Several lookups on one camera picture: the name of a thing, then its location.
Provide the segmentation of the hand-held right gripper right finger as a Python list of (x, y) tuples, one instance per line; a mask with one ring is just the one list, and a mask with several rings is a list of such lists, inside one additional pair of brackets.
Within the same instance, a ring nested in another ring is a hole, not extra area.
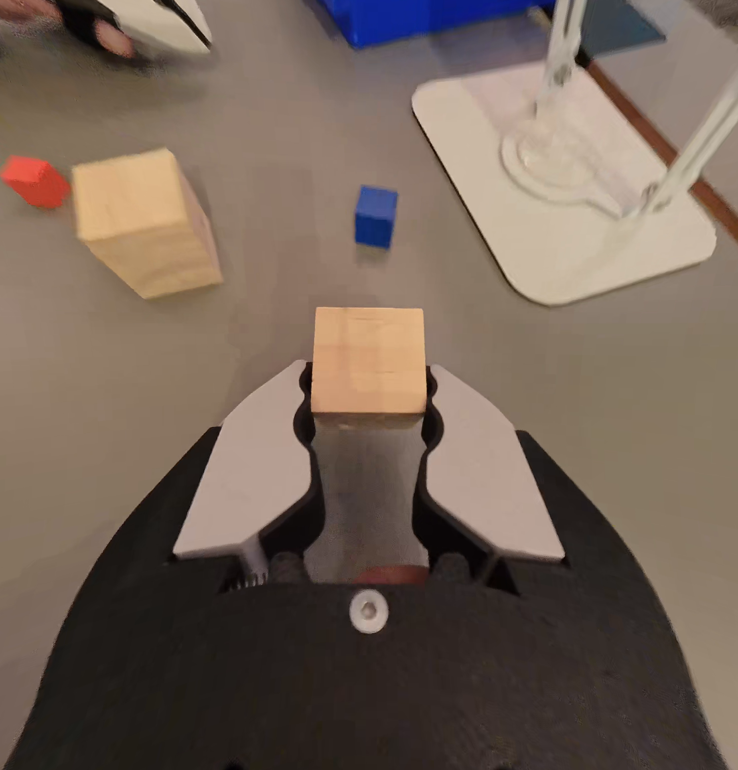
[(449, 556), (486, 581), (500, 559), (563, 563), (565, 548), (512, 422), (441, 365), (427, 375), (412, 528), (430, 572)]

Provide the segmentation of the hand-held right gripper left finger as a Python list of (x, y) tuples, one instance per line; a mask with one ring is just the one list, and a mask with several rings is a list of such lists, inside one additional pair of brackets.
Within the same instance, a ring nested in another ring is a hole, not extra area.
[(246, 574), (269, 573), (263, 532), (315, 481), (310, 441), (295, 431), (305, 372), (306, 361), (293, 361), (224, 418), (173, 546), (177, 559), (234, 556)]

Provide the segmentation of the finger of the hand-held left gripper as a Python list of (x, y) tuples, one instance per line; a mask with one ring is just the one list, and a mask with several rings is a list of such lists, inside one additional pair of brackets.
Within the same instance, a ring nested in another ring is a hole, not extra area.
[(164, 6), (165, 1), (101, 1), (115, 15), (122, 32), (153, 49), (205, 55), (206, 45)]
[(164, 6), (177, 15), (203, 45), (211, 45), (213, 36), (196, 1), (165, 1)]

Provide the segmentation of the plain wooden cube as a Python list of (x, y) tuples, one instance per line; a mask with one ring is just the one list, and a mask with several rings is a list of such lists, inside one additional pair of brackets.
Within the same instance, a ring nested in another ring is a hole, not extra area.
[(310, 407), (318, 428), (412, 428), (427, 401), (422, 309), (316, 308)]

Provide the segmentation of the blue plastic bin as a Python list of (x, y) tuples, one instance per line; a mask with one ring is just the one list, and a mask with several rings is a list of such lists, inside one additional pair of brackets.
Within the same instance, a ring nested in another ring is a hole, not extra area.
[(438, 34), (525, 12), (552, 1), (320, 1), (354, 49)]

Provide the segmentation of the person's left hand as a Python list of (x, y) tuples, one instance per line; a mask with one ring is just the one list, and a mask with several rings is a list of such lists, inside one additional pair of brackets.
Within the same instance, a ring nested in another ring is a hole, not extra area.
[[(32, 23), (37, 24), (38, 22), (53, 22), (61, 24), (66, 32), (69, 33), (57, 9), (57, 2), (54, 1), (0, 1), (0, 22), (20, 25), (22, 27)], [(89, 47), (87, 45), (85, 47), (97, 52), (108, 53), (119, 59), (133, 59), (136, 57), (135, 45), (127, 34), (117, 32), (103, 22), (98, 22), (96, 29), (99, 41), (103, 47)]]

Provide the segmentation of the small red wooden cube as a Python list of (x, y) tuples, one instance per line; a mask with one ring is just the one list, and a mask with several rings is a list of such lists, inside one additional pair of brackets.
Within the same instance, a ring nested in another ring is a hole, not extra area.
[(28, 205), (41, 209), (61, 207), (72, 189), (50, 163), (24, 156), (10, 156), (0, 168), (0, 179)]

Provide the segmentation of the tall wooden block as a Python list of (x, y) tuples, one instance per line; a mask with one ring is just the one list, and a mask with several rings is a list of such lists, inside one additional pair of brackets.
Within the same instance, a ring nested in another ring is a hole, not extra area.
[(72, 168), (75, 233), (138, 296), (223, 283), (210, 220), (167, 148)]

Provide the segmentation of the small blue wooden cube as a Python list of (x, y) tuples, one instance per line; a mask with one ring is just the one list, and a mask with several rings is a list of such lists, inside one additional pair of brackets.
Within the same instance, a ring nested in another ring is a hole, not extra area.
[(355, 206), (355, 243), (390, 249), (398, 198), (393, 189), (361, 186)]

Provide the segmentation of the dark blue flat panel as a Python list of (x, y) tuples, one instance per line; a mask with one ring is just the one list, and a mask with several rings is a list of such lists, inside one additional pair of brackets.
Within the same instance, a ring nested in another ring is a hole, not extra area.
[(666, 41), (665, 34), (626, 1), (588, 1), (576, 63)]

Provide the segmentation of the grey cloth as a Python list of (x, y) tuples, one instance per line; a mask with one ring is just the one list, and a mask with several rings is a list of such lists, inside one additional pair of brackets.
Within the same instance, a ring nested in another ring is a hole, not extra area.
[(738, 1), (689, 1), (717, 28), (738, 28)]

